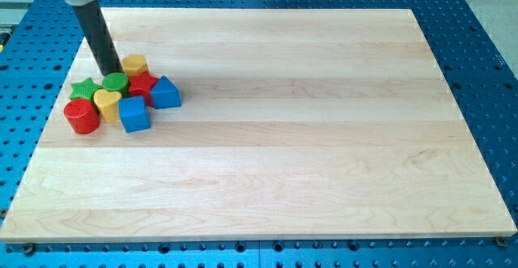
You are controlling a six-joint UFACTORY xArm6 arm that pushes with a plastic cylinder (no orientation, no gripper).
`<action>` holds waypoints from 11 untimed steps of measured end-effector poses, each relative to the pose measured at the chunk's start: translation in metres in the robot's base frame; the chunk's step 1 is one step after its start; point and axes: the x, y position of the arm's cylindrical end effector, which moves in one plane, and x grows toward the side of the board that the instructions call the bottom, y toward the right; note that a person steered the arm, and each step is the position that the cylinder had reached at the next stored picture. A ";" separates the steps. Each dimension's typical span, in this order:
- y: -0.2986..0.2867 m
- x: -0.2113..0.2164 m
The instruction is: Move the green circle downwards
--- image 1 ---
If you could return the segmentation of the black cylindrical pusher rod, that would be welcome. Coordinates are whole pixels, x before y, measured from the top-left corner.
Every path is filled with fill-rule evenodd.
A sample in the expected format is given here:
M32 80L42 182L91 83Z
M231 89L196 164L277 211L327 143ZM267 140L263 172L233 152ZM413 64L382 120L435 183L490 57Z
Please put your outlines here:
M121 61L98 0L65 0L72 6L103 76L122 72Z

